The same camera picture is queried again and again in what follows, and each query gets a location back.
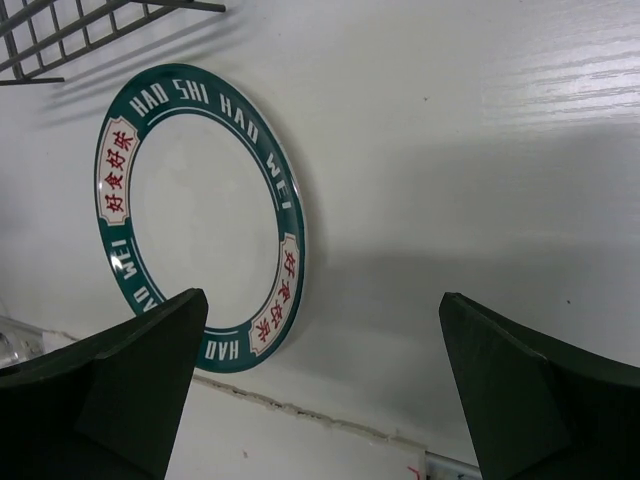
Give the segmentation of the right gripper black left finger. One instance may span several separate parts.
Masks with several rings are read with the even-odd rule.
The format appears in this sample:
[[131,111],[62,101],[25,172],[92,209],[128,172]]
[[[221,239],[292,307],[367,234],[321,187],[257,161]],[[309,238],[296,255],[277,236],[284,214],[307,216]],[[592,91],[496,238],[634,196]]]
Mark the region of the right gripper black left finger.
[[208,313],[190,288],[1,370],[4,479],[162,479]]

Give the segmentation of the green rimmed white plate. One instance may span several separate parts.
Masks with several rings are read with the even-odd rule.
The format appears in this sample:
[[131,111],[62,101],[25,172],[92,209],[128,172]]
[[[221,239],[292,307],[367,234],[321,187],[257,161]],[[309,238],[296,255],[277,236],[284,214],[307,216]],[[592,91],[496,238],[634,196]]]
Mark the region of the green rimmed white plate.
[[301,304],[306,222],[254,103],[192,65],[146,69],[110,105],[94,170],[101,241],[132,311],[200,288],[199,369],[237,373],[273,355]]

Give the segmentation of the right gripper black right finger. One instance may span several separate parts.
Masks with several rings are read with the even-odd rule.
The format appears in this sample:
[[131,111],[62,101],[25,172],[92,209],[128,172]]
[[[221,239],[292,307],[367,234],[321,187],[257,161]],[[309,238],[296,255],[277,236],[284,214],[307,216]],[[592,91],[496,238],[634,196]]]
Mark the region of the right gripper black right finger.
[[439,318],[483,478],[638,478],[638,368],[460,293]]

